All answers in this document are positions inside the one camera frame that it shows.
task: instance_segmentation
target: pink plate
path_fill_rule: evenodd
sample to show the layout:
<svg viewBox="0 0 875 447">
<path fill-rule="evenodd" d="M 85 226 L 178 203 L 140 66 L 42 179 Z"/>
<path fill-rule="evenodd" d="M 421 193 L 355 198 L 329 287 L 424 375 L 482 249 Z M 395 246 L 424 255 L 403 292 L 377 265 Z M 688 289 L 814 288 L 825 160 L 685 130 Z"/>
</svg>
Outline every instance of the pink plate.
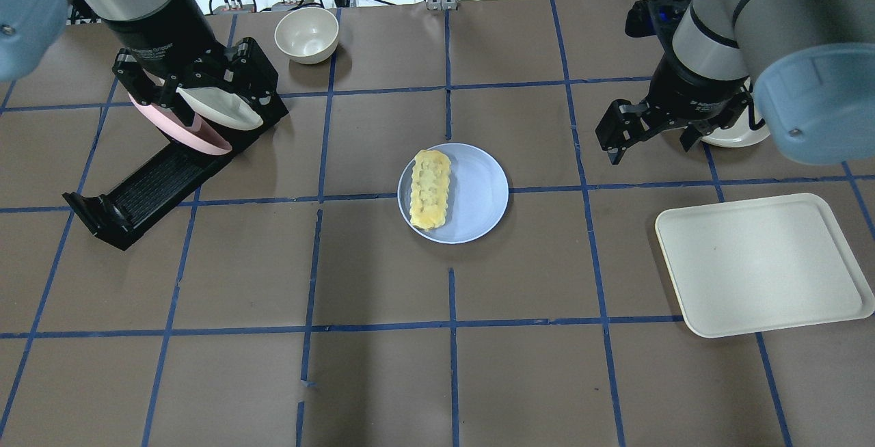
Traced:
<svg viewBox="0 0 875 447">
<path fill-rule="evenodd" d="M 166 135 L 179 141 L 191 149 L 200 151 L 206 154 L 226 154 L 231 151 L 231 144 L 225 141 L 225 138 L 219 136 L 213 127 L 204 121 L 203 117 L 194 114 L 194 121 L 191 126 L 184 126 L 172 111 L 158 107 L 155 104 L 141 105 L 128 95 L 134 107 L 146 116 L 158 129 L 166 133 Z"/>
</svg>

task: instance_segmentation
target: blue tape line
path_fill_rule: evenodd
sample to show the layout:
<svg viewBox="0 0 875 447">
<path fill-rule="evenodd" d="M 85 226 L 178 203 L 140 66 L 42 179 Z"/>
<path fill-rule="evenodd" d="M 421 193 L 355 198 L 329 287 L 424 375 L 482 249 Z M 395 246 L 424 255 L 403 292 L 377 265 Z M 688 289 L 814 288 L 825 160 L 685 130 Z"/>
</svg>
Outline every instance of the blue tape line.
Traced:
<svg viewBox="0 0 875 447">
<path fill-rule="evenodd" d="M 684 316 L 625 316 L 611 317 L 610 323 L 682 323 Z"/>
<path fill-rule="evenodd" d="M 772 364 L 768 359 L 768 351 L 766 350 L 766 341 L 763 341 L 763 333 L 754 333 L 757 337 L 757 346 L 759 347 L 759 356 L 763 360 L 763 369 L 766 371 L 766 380 L 768 381 L 769 392 L 772 393 L 772 403 L 775 404 L 775 413 L 778 415 L 778 424 L 781 425 L 781 435 L 784 437 L 785 447 L 793 447 L 793 439 L 790 438 L 790 429 L 787 426 L 787 419 L 784 417 L 784 407 L 781 406 L 781 397 L 778 395 L 778 385 L 775 384 L 775 376 L 772 374 Z"/>
<path fill-rule="evenodd" d="M 301 447 L 304 437 L 304 402 L 297 401 L 297 419 L 295 422 L 295 447 Z"/>
<path fill-rule="evenodd" d="M 564 85 L 563 80 L 549 81 L 516 81 L 508 83 L 471 83 L 471 85 L 452 85 L 454 90 L 480 90 L 483 88 L 520 88 L 525 86 L 551 86 Z"/>
<path fill-rule="evenodd" d="M 234 44 L 235 32 L 237 32 L 237 14 L 231 16 L 231 30 L 228 30 L 228 47 Z"/>
<path fill-rule="evenodd" d="M 435 329 L 447 328 L 447 321 L 420 321 L 412 323 L 378 323 L 377 325 L 313 325 L 313 332 L 372 332 L 372 331 L 403 331 L 404 329 Z"/>
<path fill-rule="evenodd" d="M 165 329 L 163 329 L 163 337 L 161 339 L 161 351 L 159 353 L 159 363 L 155 369 L 155 379 L 152 382 L 152 391 L 149 397 L 149 409 L 146 412 L 146 422 L 143 428 L 143 441 L 141 447 L 149 445 L 149 435 L 152 431 L 152 419 L 155 417 L 155 405 L 159 399 L 159 389 L 161 388 L 161 378 L 163 375 L 163 364 L 167 357 L 167 345 L 170 343 L 170 338 L 173 330 L 173 319 L 176 316 L 176 306 L 179 301 L 179 283 L 182 282 L 182 277 L 185 273 L 185 263 L 188 260 L 188 249 L 191 245 L 191 233 L 194 232 L 194 219 L 198 214 L 198 204 L 195 203 L 191 207 L 191 215 L 188 217 L 188 228 L 185 230 L 185 240 L 182 244 L 182 254 L 179 256 L 179 266 L 176 272 L 176 281 L 173 284 L 173 297 L 171 298 L 170 309 L 167 311 L 167 321 Z"/>
<path fill-rule="evenodd" d="M 682 316 L 618 316 L 610 323 L 684 322 Z M 404 331 L 404 329 L 443 329 L 459 327 L 528 327 L 547 325 L 601 325 L 601 317 L 560 317 L 559 319 L 472 319 L 463 321 L 419 321 L 408 323 L 374 323 L 374 325 L 279 325 L 260 327 L 221 327 L 171 329 L 171 336 L 236 336 L 245 334 L 297 334 L 311 332 Z M 40 331 L 41 338 L 121 338 L 163 336 L 164 329 L 110 329 L 110 331 Z M 0 339 L 22 339 L 27 332 L 3 332 Z"/>
<path fill-rule="evenodd" d="M 708 167 L 710 171 L 712 171 L 712 182 L 714 183 L 714 191 L 716 191 L 716 198 L 718 201 L 723 203 L 726 198 L 723 196 L 723 186 L 720 182 L 720 177 L 716 173 L 716 164 L 714 163 L 714 155 L 710 152 L 710 146 L 708 144 L 703 143 L 703 148 L 705 150 L 705 156 L 708 158 Z"/>
<path fill-rule="evenodd" d="M 553 23 L 556 26 L 556 41 L 559 43 L 559 57 L 562 59 L 562 73 L 565 79 L 565 95 L 568 99 L 568 114 L 571 120 L 571 138 L 574 141 L 574 154 L 578 162 L 581 192 L 584 196 L 584 216 L 587 219 L 587 234 L 590 241 L 590 252 L 593 257 L 593 272 L 596 280 L 596 293 L 599 295 L 599 314 L 601 318 L 602 334 L 604 336 L 604 357 L 606 358 L 607 375 L 610 383 L 610 401 L 613 405 L 613 416 L 617 428 L 617 441 L 621 447 L 625 447 L 625 433 L 623 429 L 623 417 L 619 406 L 619 391 L 617 388 L 617 376 L 613 365 L 613 346 L 610 343 L 610 321 L 608 319 L 607 304 L 604 301 L 604 287 L 602 285 L 601 267 L 599 264 L 599 248 L 596 244 L 595 230 L 593 229 L 593 213 L 590 210 L 590 194 L 587 189 L 587 173 L 584 171 L 584 163 L 580 157 L 580 139 L 578 138 L 578 120 L 574 111 L 574 98 L 571 95 L 571 80 L 568 75 L 568 57 L 565 54 L 565 40 L 562 37 L 562 25 L 559 23 L 559 12 L 556 10 L 556 0 L 550 0 L 550 10 L 553 13 Z"/>
<path fill-rule="evenodd" d="M 303 325 L 278 325 L 265 327 L 219 327 L 219 328 L 193 328 L 172 329 L 173 336 L 237 336 L 243 334 L 295 334 L 306 332 Z"/>
<path fill-rule="evenodd" d="M 848 165 L 847 161 L 843 161 L 842 167 L 844 168 L 845 175 L 847 175 L 847 181 L 850 182 L 850 188 L 853 189 L 854 195 L 857 197 L 857 204 L 860 205 L 860 211 L 863 213 L 866 225 L 869 226 L 869 233 L 875 239 L 875 223 L 872 223 L 872 216 L 869 214 L 869 208 L 866 207 L 866 201 L 863 200 L 863 193 L 860 192 L 860 187 L 857 185 L 857 180 L 854 178 L 853 173 L 850 172 L 850 165 Z"/>
<path fill-rule="evenodd" d="M 99 109 L 106 107 L 107 103 L 101 104 L 71 104 L 71 105 L 30 105 L 30 107 L 10 107 L 5 111 L 8 113 L 22 113 L 23 111 L 57 111 L 57 110 L 72 110 L 72 109 Z"/>
<path fill-rule="evenodd" d="M 450 10 L 444 10 L 444 61 L 446 61 L 446 132 L 447 141 L 453 138 L 453 80 L 450 79 Z"/>
<path fill-rule="evenodd" d="M 600 325 L 601 317 L 568 317 L 568 319 L 472 319 L 457 321 L 457 327 L 521 327 L 535 325 Z"/>
<path fill-rule="evenodd" d="M 113 329 L 113 331 L 42 331 L 37 339 L 47 338 L 131 338 L 139 336 L 163 336 L 163 329 Z"/>
<path fill-rule="evenodd" d="M 785 179 L 738 179 L 738 180 L 723 180 L 720 179 L 720 185 L 769 185 L 769 183 L 806 183 L 806 182 L 845 182 L 847 177 L 843 176 L 826 176 L 826 177 L 788 177 Z"/>
<path fill-rule="evenodd" d="M 278 93 L 278 95 L 279 95 L 279 98 L 327 97 L 328 92 Z"/>
<path fill-rule="evenodd" d="M 241 198 L 241 199 L 207 199 L 198 201 L 199 206 L 225 206 L 228 204 L 281 204 L 281 203 L 306 203 L 318 201 L 315 195 L 303 195 L 300 198 Z"/>
<path fill-rule="evenodd" d="M 511 194 L 523 194 L 526 192 L 566 192 L 566 191 L 580 191 L 581 187 L 579 185 L 552 185 L 552 186 L 544 186 L 544 187 L 512 187 L 510 188 Z"/>
<path fill-rule="evenodd" d="M 37 328 L 40 326 L 40 319 L 43 316 L 43 310 L 46 309 L 46 301 L 49 298 L 49 291 L 52 290 L 55 274 L 57 273 L 57 264 L 60 262 L 60 254 L 64 251 L 66 238 L 70 234 L 70 226 L 72 225 L 72 211 L 66 216 L 64 231 L 60 235 L 60 241 L 57 242 L 57 250 L 55 251 L 54 259 L 52 260 L 52 269 L 49 270 L 48 278 L 46 279 L 46 287 L 43 288 L 43 295 L 40 297 L 40 305 L 37 306 L 37 313 L 31 323 L 31 331 L 27 335 L 25 350 L 21 354 L 21 360 L 18 363 L 18 370 L 15 372 L 15 379 L 12 381 L 12 388 L 9 391 L 9 397 L 6 399 L 6 407 L 3 409 L 3 416 L 0 417 L 0 438 L 3 438 L 3 432 L 6 430 L 6 422 L 9 421 L 9 413 L 12 411 L 12 403 L 15 401 L 15 395 L 18 393 L 18 386 L 21 384 L 21 376 L 25 372 L 27 359 L 31 354 L 31 346 L 37 334 Z"/>
<path fill-rule="evenodd" d="M 581 83 L 621 83 L 628 81 L 650 81 L 651 77 L 607 77 L 606 79 L 572 79 L 569 83 L 580 85 Z"/>
<path fill-rule="evenodd" d="M 326 195 L 325 201 L 357 201 L 359 199 L 388 199 L 397 198 L 397 192 L 375 192 L 374 194 L 336 194 Z"/>
<path fill-rule="evenodd" d="M 407 88 L 374 88 L 369 90 L 337 90 L 334 95 L 378 95 L 381 93 L 416 93 L 443 90 L 443 86 L 410 86 Z"/>
<path fill-rule="evenodd" d="M 337 21 L 340 22 L 341 8 L 337 8 Z M 337 52 L 331 56 L 331 69 L 328 71 L 328 93 L 325 95 L 325 126 L 322 129 L 322 155 L 319 159 L 319 203 L 325 201 L 325 166 L 328 164 L 328 135 L 331 133 L 331 106 L 334 98 L 334 71 L 337 69 Z"/>
<path fill-rule="evenodd" d="M 643 182 L 643 183 L 602 183 L 602 185 L 588 185 L 589 191 L 599 189 L 656 189 L 665 187 L 698 187 L 714 185 L 713 181 L 681 181 L 681 182 Z"/>
<path fill-rule="evenodd" d="M 69 206 L 32 206 L 30 208 L 0 208 L 0 213 L 50 213 L 50 211 L 69 210 Z"/>
<path fill-rule="evenodd" d="M 310 290 L 307 292 L 307 317 L 304 332 L 304 351 L 301 353 L 301 381 L 306 381 L 310 369 L 310 338 L 313 326 L 313 308 L 316 303 L 316 278 L 319 272 L 319 243 L 322 239 L 322 210 L 316 211 L 316 227 L 313 229 L 313 254 L 310 259 Z"/>
<path fill-rule="evenodd" d="M 3 103 L 0 104 L 0 113 L 3 113 L 6 110 L 6 105 L 9 105 L 9 98 L 12 97 L 12 89 L 15 88 L 16 81 L 12 81 L 9 83 L 9 88 L 6 90 L 6 95 L 3 96 Z"/>
<path fill-rule="evenodd" d="M 456 270 L 447 272 L 450 289 L 450 393 L 453 404 L 453 447 L 459 447 L 459 349 L 456 345 Z"/>
<path fill-rule="evenodd" d="M 113 79 L 112 86 L 109 87 L 109 97 L 107 97 L 106 104 L 112 101 L 112 96 L 116 93 L 116 86 L 118 86 L 118 79 Z M 106 124 L 107 113 L 109 113 L 109 107 L 106 107 L 106 104 L 104 104 L 100 111 L 100 120 L 97 121 L 97 132 L 94 134 L 94 141 L 91 141 L 91 150 L 88 151 L 88 158 L 85 160 L 85 169 L 82 170 L 82 177 L 79 177 L 79 187 L 76 188 L 76 192 L 79 194 L 85 188 L 85 179 L 88 178 L 88 170 L 91 169 L 91 161 L 94 160 L 94 152 L 97 151 L 97 142 L 100 141 L 100 133 L 103 132 L 103 125 Z"/>
</svg>

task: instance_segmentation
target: grid of blue tape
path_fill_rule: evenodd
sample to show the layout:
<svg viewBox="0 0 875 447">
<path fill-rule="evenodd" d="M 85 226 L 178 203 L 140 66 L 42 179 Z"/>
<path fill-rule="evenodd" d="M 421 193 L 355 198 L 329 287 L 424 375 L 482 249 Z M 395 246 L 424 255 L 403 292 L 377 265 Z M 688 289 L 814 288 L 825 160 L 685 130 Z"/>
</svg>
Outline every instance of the grid of blue tape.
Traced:
<svg viewBox="0 0 875 447">
<path fill-rule="evenodd" d="M 68 238 L 70 226 L 72 225 L 72 211 L 67 206 L 37 206 L 37 207 L 21 207 L 21 208 L 0 208 L 2 213 L 49 213 L 49 211 L 65 211 L 68 213 L 66 223 L 57 243 L 53 264 L 49 275 L 46 279 L 43 294 L 38 304 L 36 315 L 31 325 L 29 332 L 0 332 L 0 339 L 25 339 L 25 349 L 22 353 L 21 360 L 16 371 L 15 379 L 10 388 L 10 393 L 3 409 L 3 416 L 0 419 L 0 438 L 3 437 L 3 432 L 6 422 L 9 419 L 10 410 L 12 410 L 15 400 L 16 391 L 21 381 L 22 373 L 24 372 L 28 356 L 31 351 L 31 346 L 34 339 L 41 338 L 106 338 L 106 337 L 139 337 L 152 336 L 162 337 L 161 351 L 159 354 L 159 363 L 155 373 L 153 386 L 150 394 L 149 409 L 144 425 L 144 434 L 142 445 L 145 447 L 149 444 L 151 422 L 154 418 L 155 407 L 157 403 L 157 395 L 161 384 L 161 376 L 163 373 L 163 364 L 167 354 L 167 347 L 172 336 L 205 336 L 205 335 L 244 335 L 244 334 L 269 334 L 269 333 L 302 333 L 304 335 L 304 349 L 301 361 L 301 381 L 304 384 L 308 382 L 309 359 L 310 359 L 310 337 L 312 333 L 320 332 L 367 332 L 367 331 L 394 331 L 394 329 L 435 329 L 444 328 L 450 330 L 450 371 L 451 371 L 451 411 L 453 411 L 453 446 L 459 447 L 459 363 L 457 363 L 457 347 L 456 337 L 457 329 L 463 327 L 512 327 L 512 326 L 541 326 L 541 325 L 600 325 L 604 335 L 604 353 L 606 354 L 606 365 L 608 378 L 610 382 L 610 394 L 612 394 L 612 405 L 615 410 L 615 425 L 617 437 L 621 446 L 625 445 L 625 435 L 623 431 L 623 421 L 621 413 L 621 398 L 619 398 L 619 389 L 617 386 L 617 378 L 615 373 L 615 365 L 613 365 L 613 350 L 610 343 L 610 325 L 622 325 L 623 323 L 668 323 L 680 322 L 681 316 L 609 316 L 607 312 L 606 301 L 604 301 L 604 288 L 601 279 L 599 249 L 597 248 L 596 233 L 593 229 L 593 216 L 591 216 L 589 193 L 598 189 L 659 189 L 659 188 L 676 188 L 690 186 L 713 186 L 716 189 L 716 194 L 720 202 L 724 202 L 723 186 L 726 185 L 765 185 L 766 183 L 798 183 L 798 182 L 849 182 L 854 194 L 857 197 L 857 203 L 863 213 L 865 222 L 872 233 L 872 238 L 875 239 L 875 225 L 872 223 L 872 217 L 863 201 L 863 197 L 857 186 L 857 181 L 875 180 L 875 176 L 855 176 L 850 170 L 847 163 L 843 164 L 845 176 L 827 176 L 816 178 L 786 178 L 786 179 L 742 179 L 742 180 L 721 180 L 716 169 L 716 164 L 712 153 L 707 145 L 704 147 L 705 154 L 708 159 L 710 171 L 712 171 L 712 179 L 710 181 L 690 181 L 690 182 L 644 182 L 637 185 L 625 185 L 625 183 L 611 183 L 610 185 L 589 185 L 587 175 L 585 175 L 584 165 L 581 160 L 580 141 L 578 138 L 577 119 L 574 110 L 574 98 L 571 94 L 571 86 L 579 85 L 579 83 L 605 83 L 605 82 L 631 82 L 631 81 L 646 81 L 649 77 L 607 77 L 606 79 L 571 79 L 569 77 L 568 62 L 565 54 L 565 41 L 562 37 L 562 26 L 559 20 L 559 14 L 556 10 L 556 1 L 550 0 L 550 9 L 553 15 L 553 21 L 556 26 L 556 39 L 559 45 L 559 52 L 562 59 L 563 79 L 549 81 L 533 81 L 533 82 L 513 82 L 513 83 L 476 83 L 476 85 L 453 85 L 450 76 L 450 14 L 444 13 L 444 51 L 446 51 L 446 85 L 444 86 L 424 86 L 410 88 L 385 88 L 385 89 L 368 89 L 368 90 L 353 90 L 353 91 L 334 91 L 334 70 L 336 66 L 336 57 L 332 57 L 331 69 L 329 72 L 328 89 L 326 92 L 303 92 L 303 93 L 285 93 L 282 98 L 298 98 L 298 97 L 326 97 L 325 107 L 325 126 L 323 131 L 322 153 L 319 164 L 319 194 L 314 197 L 300 198 L 244 198 L 244 199 L 219 199 L 210 201 L 200 200 L 200 188 L 195 191 L 194 201 L 186 201 L 180 204 L 181 207 L 191 209 L 187 232 L 185 233 L 185 241 L 183 244 L 182 254 L 179 258 L 178 273 L 174 285 L 172 300 L 168 310 L 165 328 L 163 329 L 119 329 L 118 331 L 38 331 L 40 319 L 46 299 L 52 288 L 52 282 L 60 256 L 62 256 L 66 239 Z M 337 17 L 340 20 L 342 10 L 338 9 Z M 231 30 L 228 36 L 228 45 L 231 45 L 234 39 L 234 31 L 237 27 L 237 15 L 234 15 L 231 23 Z M 91 161 L 94 158 L 94 151 L 97 147 L 97 142 L 100 139 L 100 132 L 103 129 L 103 124 L 106 120 L 107 111 L 110 107 L 130 107 L 129 103 L 113 103 L 113 93 L 115 93 L 118 80 L 113 81 L 109 95 L 104 103 L 101 104 L 77 104 L 77 105 L 40 105 L 39 107 L 7 107 L 10 96 L 15 88 L 15 82 L 12 82 L 6 95 L 3 97 L 0 104 L 0 114 L 4 111 L 40 111 L 40 110 L 59 110 L 59 109 L 79 109 L 79 108 L 99 108 L 100 120 L 97 126 L 97 132 L 94 135 L 94 141 L 91 145 L 90 154 L 88 155 L 85 167 L 82 170 L 81 179 L 77 192 L 81 192 L 85 185 L 85 179 L 88 176 L 88 170 L 91 166 Z M 378 323 L 377 325 L 313 325 L 313 304 L 315 301 L 315 293 L 317 287 L 317 271 L 319 266 L 319 241 L 322 226 L 322 210 L 317 211 L 317 219 L 315 222 L 313 236 L 313 251 L 312 251 L 312 266 L 310 267 L 310 289 L 307 297 L 307 315 L 306 324 L 297 326 L 271 326 L 271 327 L 245 327 L 245 328 L 221 328 L 221 329 L 173 329 L 173 319 L 176 312 L 176 304 L 179 295 L 179 282 L 181 282 L 185 272 L 185 261 L 191 242 L 191 233 L 193 233 L 195 217 L 199 206 L 204 205 L 222 205 L 222 204 L 262 204 L 262 203 L 297 203 L 297 202 L 332 202 L 332 201 L 349 201 L 360 199 L 376 199 L 376 198 L 394 198 L 396 193 L 363 193 L 357 195 L 325 195 L 325 163 L 327 160 L 328 141 L 331 132 L 331 110 L 332 98 L 334 95 L 357 95 L 357 94 L 375 94 L 375 93 L 404 93 L 404 92 L 432 92 L 435 90 L 446 91 L 446 139 L 449 141 L 453 138 L 453 113 L 451 113 L 451 92 L 453 90 L 462 89 L 484 89 L 484 88 L 513 88 L 513 87 L 528 87 L 528 86 L 549 86 L 563 85 L 565 86 L 566 98 L 569 108 L 569 119 L 571 120 L 571 134 L 574 143 L 576 161 L 578 165 L 578 173 L 580 177 L 579 185 L 563 185 L 563 186 L 545 186 L 545 187 L 528 187 L 528 188 L 512 188 L 510 191 L 515 194 L 530 193 L 530 192 L 562 192 L 562 191 L 579 191 L 582 194 L 582 203 L 584 203 L 584 215 L 587 221 L 587 235 L 590 241 L 591 257 L 593 258 L 593 270 L 595 272 L 596 291 L 599 297 L 599 316 L 591 317 L 569 317 L 568 319 L 489 319 L 489 320 L 457 320 L 456 317 L 456 292 L 455 292 L 455 272 L 449 269 L 448 286 L 449 286 L 449 308 L 450 318 L 447 321 L 425 321 L 425 322 L 409 322 L 409 323 Z M 781 426 L 781 433 L 784 438 L 784 443 L 787 446 L 792 445 L 790 430 L 785 421 L 781 399 L 779 399 L 777 387 L 775 384 L 774 375 L 768 359 L 768 350 L 766 343 L 762 337 L 762 333 L 756 333 L 757 347 L 759 347 L 760 356 L 762 357 L 763 369 L 768 380 L 772 401 L 775 404 L 775 413 Z M 306 404 L 300 401 L 297 406 L 296 418 L 296 445 L 300 446 L 302 442 L 304 414 L 306 413 Z"/>
</svg>

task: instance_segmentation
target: power strip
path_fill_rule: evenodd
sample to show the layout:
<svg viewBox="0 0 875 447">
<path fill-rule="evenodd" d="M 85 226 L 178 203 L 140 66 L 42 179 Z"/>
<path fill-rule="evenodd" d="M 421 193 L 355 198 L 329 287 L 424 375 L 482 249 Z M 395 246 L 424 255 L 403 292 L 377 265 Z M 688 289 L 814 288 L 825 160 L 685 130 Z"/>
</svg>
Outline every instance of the power strip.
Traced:
<svg viewBox="0 0 875 447">
<path fill-rule="evenodd" d="M 213 9 L 213 14 L 240 14 L 240 13 L 256 13 L 256 5 L 239 5 L 237 8 L 231 8 L 227 5 Z"/>
</svg>

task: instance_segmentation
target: rectangular tray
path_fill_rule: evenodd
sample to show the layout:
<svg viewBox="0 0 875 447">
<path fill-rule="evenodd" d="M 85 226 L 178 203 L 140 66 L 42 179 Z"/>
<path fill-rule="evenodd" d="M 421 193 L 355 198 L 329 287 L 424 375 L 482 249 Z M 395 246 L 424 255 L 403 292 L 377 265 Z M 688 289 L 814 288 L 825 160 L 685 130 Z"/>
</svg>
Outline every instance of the rectangular tray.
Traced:
<svg viewBox="0 0 875 447">
<path fill-rule="evenodd" d="M 684 322 L 704 338 L 863 319 L 875 297 L 829 205 L 804 193 L 663 211 Z"/>
</svg>

